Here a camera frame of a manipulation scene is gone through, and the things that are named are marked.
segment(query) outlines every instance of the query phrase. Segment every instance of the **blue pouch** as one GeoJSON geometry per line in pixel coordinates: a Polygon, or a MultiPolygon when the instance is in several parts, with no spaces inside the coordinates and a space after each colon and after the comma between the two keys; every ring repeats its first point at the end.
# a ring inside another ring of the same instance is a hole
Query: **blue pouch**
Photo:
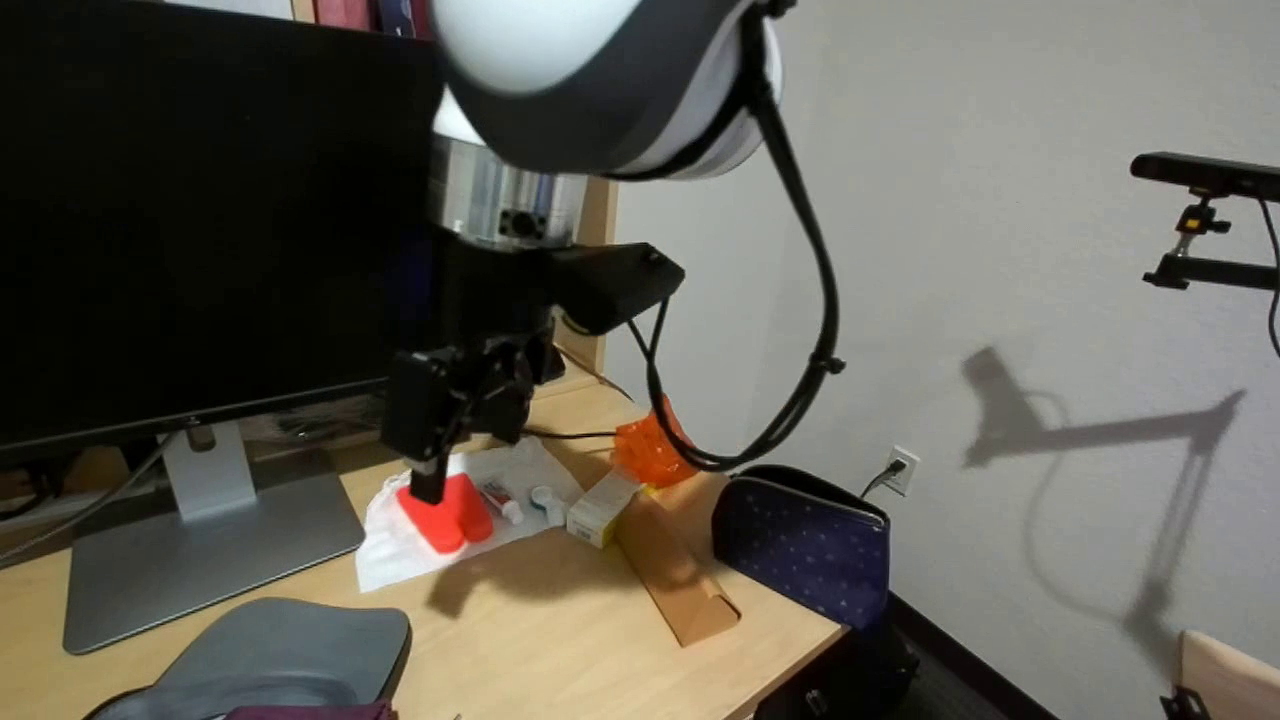
{"type": "Polygon", "coordinates": [[[851,631],[887,618],[887,517],[802,467],[762,465],[729,478],[713,512],[713,552],[851,631]]]}

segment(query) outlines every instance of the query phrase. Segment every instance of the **desk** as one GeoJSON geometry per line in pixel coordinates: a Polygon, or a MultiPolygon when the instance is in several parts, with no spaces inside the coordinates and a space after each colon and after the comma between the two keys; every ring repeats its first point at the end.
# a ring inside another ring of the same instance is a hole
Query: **desk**
{"type": "MultiPolygon", "coordinates": [[[[557,433],[618,430],[631,415],[631,404],[588,378],[557,380],[531,404],[531,424],[557,433]]],[[[581,482],[595,482],[607,474],[604,448],[607,439],[578,439],[553,452],[581,482]]],[[[368,452],[351,448],[337,452],[337,465],[362,512],[382,482],[396,474],[396,465],[368,465],[368,452]]],[[[713,498],[716,482],[692,482],[666,498],[674,528],[705,561],[713,498]]],[[[408,720],[716,720],[753,707],[841,638],[826,618],[716,561],[709,561],[709,576],[745,622],[692,647],[675,647],[619,552],[594,552],[566,533],[545,533],[372,596],[356,594],[351,556],[254,596],[406,608],[412,656],[396,707],[408,720]]],[[[254,601],[215,605],[96,656],[65,656],[65,596],[68,552],[0,571],[0,718],[84,718],[126,688],[151,686],[215,618],[254,601]]]]}

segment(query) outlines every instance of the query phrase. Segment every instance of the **power outlet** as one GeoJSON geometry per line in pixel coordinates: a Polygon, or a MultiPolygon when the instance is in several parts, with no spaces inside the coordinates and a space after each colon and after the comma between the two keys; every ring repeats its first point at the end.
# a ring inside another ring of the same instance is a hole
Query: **power outlet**
{"type": "Polygon", "coordinates": [[[910,465],[910,467],[906,467],[906,474],[896,474],[896,478],[887,478],[887,482],[886,482],[886,487],[892,487],[892,491],[910,498],[910,486],[911,486],[911,482],[915,482],[915,474],[921,474],[921,455],[915,455],[915,452],[910,452],[910,448],[901,448],[901,445],[892,445],[887,460],[901,460],[901,465],[910,465]]]}

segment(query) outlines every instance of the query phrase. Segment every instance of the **wire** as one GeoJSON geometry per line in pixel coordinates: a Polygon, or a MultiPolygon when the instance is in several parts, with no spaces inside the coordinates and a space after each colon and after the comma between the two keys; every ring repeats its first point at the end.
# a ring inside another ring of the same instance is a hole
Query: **wire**
{"type": "Polygon", "coordinates": [[[595,369],[588,369],[588,363],[581,363],[581,361],[572,361],[572,357],[566,357],[572,369],[581,369],[586,378],[594,378],[595,383],[604,383],[604,390],[611,390],[611,391],[619,391],[623,401],[635,401],[627,390],[619,390],[611,378],[604,378],[604,371],[595,371],[595,369]]]}
{"type": "Polygon", "coordinates": [[[538,435],[538,439],[604,439],[604,435],[618,435],[618,433],[547,433],[547,430],[525,430],[525,435],[538,435]]]}
{"type": "Polygon", "coordinates": [[[165,439],[158,445],[158,452],[151,452],[126,486],[109,487],[109,491],[106,491],[102,502],[93,502],[84,512],[78,512],[78,517],[68,517],[65,523],[57,523],[57,528],[47,528],[47,533],[39,533],[39,536],[33,536],[33,542],[0,552],[0,568],[24,561],[33,548],[39,548],[39,544],[47,544],[47,542],[57,542],[57,536],[65,536],[65,533],[73,533],[73,528],[80,528],[84,520],[93,520],[96,512],[106,512],[109,504],[116,504],[126,491],[133,491],[133,487],[151,474],[151,465],[165,455],[168,439],[173,439],[173,435],[165,435],[165,439]]]}
{"type": "Polygon", "coordinates": [[[779,115],[779,107],[773,99],[773,85],[764,77],[764,20],[762,20],[762,11],[745,11],[741,31],[745,31],[745,44],[741,44],[745,47],[745,66],[741,66],[745,68],[745,77],[741,77],[745,107],[757,115],[764,148],[769,148],[769,156],[773,156],[773,165],[777,165],[777,172],[779,172],[779,179],[790,188],[790,201],[793,201],[793,210],[802,218],[802,230],[804,230],[804,242],[812,249],[817,277],[819,277],[826,321],[819,321],[808,369],[796,380],[793,397],[764,424],[764,433],[748,448],[741,448],[736,455],[720,455],[720,452],[696,448],[683,433],[675,433],[675,421],[674,421],[674,410],[669,410],[669,390],[666,390],[666,378],[656,369],[656,351],[661,351],[661,336],[666,336],[666,321],[669,321],[669,301],[661,306],[649,339],[627,321],[631,339],[641,344],[641,357],[643,357],[643,390],[649,390],[654,415],[666,430],[669,445],[692,467],[705,467],[705,474],[733,474],[733,467],[753,465],[753,460],[769,455],[773,448],[779,448],[796,433],[796,424],[808,415],[808,410],[812,410],[817,391],[826,390],[826,380],[846,369],[835,361],[835,331],[841,331],[835,267],[833,267],[833,255],[829,255],[826,230],[819,230],[819,221],[817,221],[817,212],[808,203],[804,172],[796,165],[786,115],[779,115]]]}
{"type": "Polygon", "coordinates": [[[1273,313],[1268,313],[1268,336],[1273,336],[1273,351],[1280,357],[1280,329],[1276,329],[1276,316],[1280,316],[1280,237],[1276,237],[1268,201],[1255,201],[1255,210],[1268,221],[1268,242],[1273,242],[1273,254],[1276,254],[1276,291],[1273,291],[1273,313]]]}
{"type": "Polygon", "coordinates": [[[887,460],[886,474],[867,482],[862,502],[867,502],[879,486],[896,482],[906,467],[910,467],[906,460],[887,460]]]}
{"type": "Polygon", "coordinates": [[[39,509],[43,502],[47,502],[47,498],[43,498],[39,487],[33,487],[33,498],[24,498],[22,504],[0,509],[0,523],[29,517],[29,512],[39,509]]]}

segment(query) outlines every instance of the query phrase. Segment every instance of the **monitor base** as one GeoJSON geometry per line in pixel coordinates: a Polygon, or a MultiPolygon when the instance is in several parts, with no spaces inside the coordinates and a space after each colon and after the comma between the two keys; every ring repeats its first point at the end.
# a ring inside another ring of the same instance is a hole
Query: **monitor base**
{"type": "Polygon", "coordinates": [[[150,517],[80,536],[65,647],[102,654],[260,583],[337,561],[365,542],[337,474],[260,487],[254,504],[199,520],[150,517]]]}

